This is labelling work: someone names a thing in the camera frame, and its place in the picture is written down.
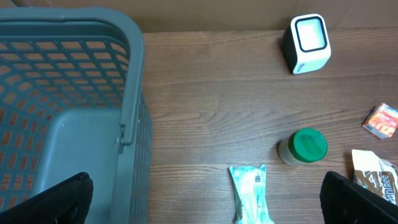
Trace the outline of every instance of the wood grain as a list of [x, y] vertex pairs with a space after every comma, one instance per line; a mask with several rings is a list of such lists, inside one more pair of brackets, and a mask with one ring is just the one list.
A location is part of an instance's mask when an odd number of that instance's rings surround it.
[[[144, 94], [154, 122], [149, 223], [232, 223], [229, 166], [267, 166], [276, 223], [323, 223], [329, 170], [353, 175], [352, 149], [398, 164], [398, 138], [361, 127], [380, 102], [398, 108], [398, 29], [334, 30], [325, 68], [290, 75], [282, 31], [145, 34]], [[276, 144], [299, 128], [327, 138], [324, 160], [291, 167]]]

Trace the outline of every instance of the small speaker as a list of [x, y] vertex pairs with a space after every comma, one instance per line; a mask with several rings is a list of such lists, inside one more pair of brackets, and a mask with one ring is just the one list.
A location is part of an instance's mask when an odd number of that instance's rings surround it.
[[286, 28], [282, 51], [293, 74], [321, 69], [331, 56], [325, 20], [319, 14], [295, 17]]

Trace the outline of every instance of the brown wall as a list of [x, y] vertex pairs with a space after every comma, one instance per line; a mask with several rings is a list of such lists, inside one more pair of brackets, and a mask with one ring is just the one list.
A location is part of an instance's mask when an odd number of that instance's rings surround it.
[[329, 29], [398, 27], [398, 0], [15, 0], [22, 6], [117, 9], [143, 32], [284, 29], [297, 15], [319, 13]]
[[0, 7], [15, 7], [10, 0], [0, 0]]

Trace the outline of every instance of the plastic container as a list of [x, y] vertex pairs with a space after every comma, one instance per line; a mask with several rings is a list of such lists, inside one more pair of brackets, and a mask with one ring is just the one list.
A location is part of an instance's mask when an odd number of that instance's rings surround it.
[[85, 223], [147, 223], [144, 39], [102, 8], [0, 9], [0, 210], [79, 173]]
[[323, 159], [328, 143], [319, 131], [303, 128], [282, 140], [278, 147], [279, 157], [288, 165], [298, 166]]

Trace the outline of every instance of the food package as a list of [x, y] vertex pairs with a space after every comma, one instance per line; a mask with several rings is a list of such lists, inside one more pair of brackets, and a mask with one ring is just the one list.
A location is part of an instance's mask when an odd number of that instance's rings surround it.
[[354, 182], [397, 205], [398, 167], [372, 151], [353, 149]]
[[235, 224], [274, 224], [266, 204], [266, 166], [229, 168], [234, 182]]
[[385, 103], [374, 108], [362, 124], [366, 130], [380, 139], [391, 138], [397, 129], [398, 111]]

